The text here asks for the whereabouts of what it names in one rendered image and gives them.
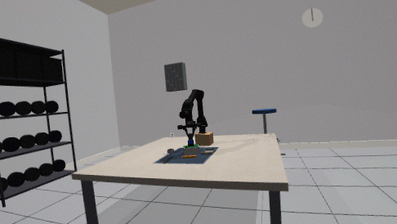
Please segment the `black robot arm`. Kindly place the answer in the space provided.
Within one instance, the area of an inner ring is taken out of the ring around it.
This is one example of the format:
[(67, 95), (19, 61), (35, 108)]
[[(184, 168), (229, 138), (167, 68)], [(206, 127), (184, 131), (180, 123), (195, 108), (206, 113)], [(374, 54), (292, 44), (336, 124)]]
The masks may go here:
[[(181, 112), (179, 113), (180, 117), (182, 119), (192, 117), (192, 109), (194, 106), (194, 99), (197, 100), (197, 105), (198, 105), (198, 118), (197, 118), (197, 123), (201, 123), (202, 126), (199, 128), (199, 133), (205, 134), (206, 133), (206, 127), (207, 127), (207, 121), (206, 118), (203, 116), (203, 95), (204, 92), (203, 90), (198, 90), (198, 89), (193, 89), (189, 98), (184, 101)], [(186, 122), (186, 126), (188, 128), (193, 128), (196, 126), (196, 122), (191, 119), (191, 121)]]

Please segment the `dark blue-grey work mat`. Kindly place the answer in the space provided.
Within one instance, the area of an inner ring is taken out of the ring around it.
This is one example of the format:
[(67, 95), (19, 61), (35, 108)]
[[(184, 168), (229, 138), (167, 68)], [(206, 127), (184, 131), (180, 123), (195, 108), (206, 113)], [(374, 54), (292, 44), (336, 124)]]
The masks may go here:
[(193, 156), (193, 155), (184, 155), (183, 148), (178, 148), (177, 150), (174, 150), (174, 153), (168, 154), (154, 163), (163, 164), (163, 162), (165, 162), (167, 159), (173, 157), (166, 164), (205, 164), (212, 155), (201, 155), (201, 152), (205, 149), (216, 149), (217, 151), (218, 148), (219, 147), (199, 147), (200, 154), (194, 154), (196, 155), (196, 158), (186, 158), (186, 159), (177, 158), (177, 157)]

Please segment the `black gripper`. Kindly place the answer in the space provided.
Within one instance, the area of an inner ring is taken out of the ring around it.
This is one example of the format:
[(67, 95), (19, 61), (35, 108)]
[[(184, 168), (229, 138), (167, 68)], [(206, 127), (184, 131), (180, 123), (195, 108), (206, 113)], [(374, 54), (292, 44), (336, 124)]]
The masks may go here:
[[(185, 118), (185, 126), (183, 126), (183, 125), (178, 125), (177, 126), (178, 129), (182, 129), (183, 128), (183, 130), (185, 130), (185, 132), (187, 134), (187, 137), (189, 137), (189, 136), (188, 136), (188, 132), (187, 132), (187, 126), (186, 126), (187, 124), (186, 124), (186, 122), (187, 122), (187, 120), (191, 121), (191, 119), (193, 119), (193, 117)], [(194, 131), (195, 131), (195, 129), (197, 127), (198, 128), (202, 127), (202, 124), (201, 123), (196, 123), (196, 126), (193, 127), (193, 136), (194, 136)]]

